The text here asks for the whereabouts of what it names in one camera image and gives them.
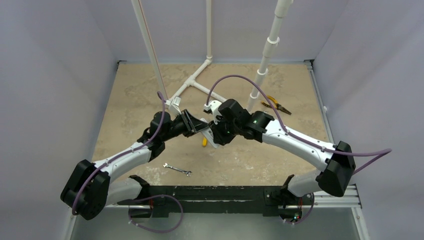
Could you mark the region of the white remote control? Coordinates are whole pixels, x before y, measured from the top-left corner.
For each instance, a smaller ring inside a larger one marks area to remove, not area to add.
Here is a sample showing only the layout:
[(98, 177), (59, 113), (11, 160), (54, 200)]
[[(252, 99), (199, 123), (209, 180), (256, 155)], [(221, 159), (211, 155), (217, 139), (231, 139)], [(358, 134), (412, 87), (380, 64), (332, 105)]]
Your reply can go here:
[(205, 118), (200, 119), (202, 122), (206, 123), (206, 128), (201, 130), (200, 133), (206, 138), (207, 143), (210, 144), (213, 148), (217, 149), (218, 144), (214, 143), (214, 136), (211, 128), (209, 127), (209, 122)]

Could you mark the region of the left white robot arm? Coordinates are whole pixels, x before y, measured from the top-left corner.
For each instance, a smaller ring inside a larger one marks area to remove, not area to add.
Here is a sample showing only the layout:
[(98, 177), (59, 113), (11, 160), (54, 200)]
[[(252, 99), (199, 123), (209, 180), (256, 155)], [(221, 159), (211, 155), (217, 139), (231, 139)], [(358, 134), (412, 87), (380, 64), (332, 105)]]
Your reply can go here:
[(131, 169), (149, 163), (166, 148), (165, 142), (180, 135), (191, 137), (197, 133), (211, 137), (212, 130), (207, 122), (183, 110), (175, 119), (166, 111), (157, 112), (142, 136), (127, 149), (103, 160), (80, 161), (71, 173), (60, 199), (72, 208), (75, 215), (85, 220), (96, 217), (111, 202), (131, 199), (138, 205), (146, 203), (149, 191), (135, 183), (130, 193), (112, 197), (114, 181)]

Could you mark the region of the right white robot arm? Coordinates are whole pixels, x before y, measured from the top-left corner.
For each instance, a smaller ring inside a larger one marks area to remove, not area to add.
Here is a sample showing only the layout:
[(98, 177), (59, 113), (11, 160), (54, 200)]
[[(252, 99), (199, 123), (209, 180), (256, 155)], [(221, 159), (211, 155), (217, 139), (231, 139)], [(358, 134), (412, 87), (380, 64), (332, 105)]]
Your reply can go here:
[(260, 110), (249, 113), (234, 99), (225, 102), (213, 100), (204, 105), (203, 111), (213, 116), (209, 127), (215, 144), (224, 146), (235, 136), (242, 136), (279, 147), (316, 168), (287, 178), (280, 191), (284, 202), (292, 204), (301, 196), (317, 191), (334, 197), (344, 196), (356, 169), (348, 143), (340, 141), (335, 145), (291, 128), (284, 130), (272, 115)]

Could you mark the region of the silver open-end wrench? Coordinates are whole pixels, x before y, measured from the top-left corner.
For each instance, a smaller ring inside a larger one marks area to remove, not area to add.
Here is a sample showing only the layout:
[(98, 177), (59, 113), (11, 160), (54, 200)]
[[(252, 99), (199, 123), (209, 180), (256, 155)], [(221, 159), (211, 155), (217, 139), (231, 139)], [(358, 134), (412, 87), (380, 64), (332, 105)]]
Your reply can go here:
[(192, 175), (192, 172), (191, 172), (191, 171), (189, 171), (189, 170), (183, 170), (183, 169), (180, 169), (180, 168), (177, 168), (177, 167), (171, 166), (171, 165), (169, 165), (168, 163), (165, 163), (165, 164), (163, 165), (163, 167), (164, 167), (164, 168), (167, 168), (167, 169), (171, 169), (171, 170), (177, 171), (177, 172), (180, 172), (180, 173), (183, 173), (183, 174), (184, 174), (184, 175), (186, 175), (187, 177), (191, 177), (191, 175)]

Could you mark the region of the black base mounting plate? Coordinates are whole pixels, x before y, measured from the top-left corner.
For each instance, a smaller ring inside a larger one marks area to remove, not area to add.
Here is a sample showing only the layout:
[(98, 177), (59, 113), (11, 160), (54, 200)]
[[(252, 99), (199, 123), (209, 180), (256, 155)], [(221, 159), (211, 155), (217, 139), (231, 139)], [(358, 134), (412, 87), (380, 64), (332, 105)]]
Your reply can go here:
[(260, 214), (297, 219), (313, 202), (310, 193), (297, 197), (278, 185), (268, 186), (147, 186), (136, 199), (119, 206), (146, 206), (154, 218), (170, 213)]

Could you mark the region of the yellow handled screwdriver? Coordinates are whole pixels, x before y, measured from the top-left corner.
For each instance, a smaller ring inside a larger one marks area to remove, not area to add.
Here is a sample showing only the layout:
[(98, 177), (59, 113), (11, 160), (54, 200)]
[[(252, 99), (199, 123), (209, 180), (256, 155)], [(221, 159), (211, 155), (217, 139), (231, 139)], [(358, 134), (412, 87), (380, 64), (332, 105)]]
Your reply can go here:
[(202, 140), (202, 146), (206, 147), (207, 144), (208, 144), (208, 140), (204, 137), (203, 140)]

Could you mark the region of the yellow handled pliers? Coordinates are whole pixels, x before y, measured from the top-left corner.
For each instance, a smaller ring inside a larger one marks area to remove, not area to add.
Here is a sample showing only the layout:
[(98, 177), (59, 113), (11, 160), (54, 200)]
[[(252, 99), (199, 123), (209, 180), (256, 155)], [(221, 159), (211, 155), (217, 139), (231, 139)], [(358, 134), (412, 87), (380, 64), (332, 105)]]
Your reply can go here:
[[(267, 99), (269, 99), (271, 102), (272, 102), (272, 105), (277, 109), (277, 110), (279, 110), (279, 111), (281, 111), (281, 112), (283, 112), (283, 113), (285, 113), (285, 114), (287, 114), (287, 115), (292, 115), (292, 113), (288, 110), (288, 109), (286, 109), (285, 107), (283, 107), (274, 97), (272, 97), (272, 96), (270, 96), (270, 95), (267, 95), (266, 96), (267, 97)], [(270, 104), (268, 104), (267, 102), (265, 102), (265, 101), (261, 101), (260, 102), (264, 107), (266, 107), (266, 108), (272, 108), (272, 106), (270, 105)]]

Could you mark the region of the white PVC pipe frame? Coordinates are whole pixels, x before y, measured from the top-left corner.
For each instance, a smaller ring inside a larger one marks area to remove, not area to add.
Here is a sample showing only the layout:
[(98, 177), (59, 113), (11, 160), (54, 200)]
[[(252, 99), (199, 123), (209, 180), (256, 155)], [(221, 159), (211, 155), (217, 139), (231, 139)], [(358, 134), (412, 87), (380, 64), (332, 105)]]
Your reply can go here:
[[(148, 54), (150, 63), (153, 67), (153, 71), (156, 76), (157, 84), (159, 86), (159, 91), (162, 94), (164, 94), (164, 96), (166, 97), (166, 101), (170, 101), (172, 100), (173, 97), (176, 97), (176, 96), (180, 97), (180, 95), (189, 87), (196, 88), (197, 90), (200, 90), (201, 92), (205, 94), (208, 94), (210, 98), (211, 97), (215, 98), (216, 100), (220, 102), (226, 101), (226, 99), (223, 96), (214, 92), (214, 87), (207, 88), (196, 81), (197, 77), (213, 62), (213, 54), (212, 54), (212, 26), (213, 26), (212, 5), (213, 4), (212, 4), (212, 1), (211, 0), (206, 1), (206, 59), (200, 65), (200, 67), (183, 82), (182, 86), (171, 97), (168, 97), (166, 93), (165, 83), (164, 83), (162, 73), (160, 70), (158, 58), (155, 53), (155, 48), (154, 48), (152, 37), (148, 28), (142, 2), (140, 0), (132, 0), (131, 4), (133, 6), (133, 10), (138, 22), (138, 26), (141, 31), (145, 47), (147, 49), (147, 54)], [(289, 8), (292, 4), (293, 4), (292, 0), (279, 0), (276, 4), (271, 30), (263, 48), (262, 59), (260, 61), (259, 68), (256, 71), (254, 82), (257, 86), (262, 85), (266, 75), (269, 72), (268, 65), (270, 63), (270, 59), (275, 49), (277, 48), (278, 44), (280, 43), (279, 34), (282, 27), (282, 23), (285, 17), (287, 16)]]

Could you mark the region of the aluminium rail frame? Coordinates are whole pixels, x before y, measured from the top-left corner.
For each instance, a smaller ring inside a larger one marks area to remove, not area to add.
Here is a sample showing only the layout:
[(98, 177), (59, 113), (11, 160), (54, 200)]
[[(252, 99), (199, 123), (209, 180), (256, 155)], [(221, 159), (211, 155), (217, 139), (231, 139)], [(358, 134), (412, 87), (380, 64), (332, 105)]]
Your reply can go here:
[[(127, 149), (98, 161), (80, 161), (67, 181), (60, 199), (72, 213), (85, 220), (95, 218), (106, 206), (127, 207), (129, 223), (138, 227), (137, 219), (167, 218), (189, 214), (261, 214), (278, 217), (297, 225), (320, 197), (341, 199), (353, 189), (356, 164), (346, 142), (335, 144), (315, 139), (283, 122), (275, 98), (282, 98), (292, 108), (286, 113), (290, 121), (305, 121), (318, 112), (318, 101), (311, 82), (291, 83), (285, 75), (273, 77), (267, 84), (253, 88), (267, 106), (266, 111), (251, 111), (235, 98), (216, 94), (213, 88), (201, 89), (190, 97), (189, 105), (210, 115), (197, 117), (187, 109), (178, 109), (185, 91), (180, 89), (170, 99), (163, 99), (142, 136)], [(283, 154), (307, 161), (314, 170), (292, 174), (281, 185), (213, 186), (151, 185), (137, 175), (121, 181), (120, 176), (149, 163), (166, 150), (166, 142), (189, 138), (201, 133), (216, 149), (228, 145), (237, 136), (259, 144), (275, 146)]]

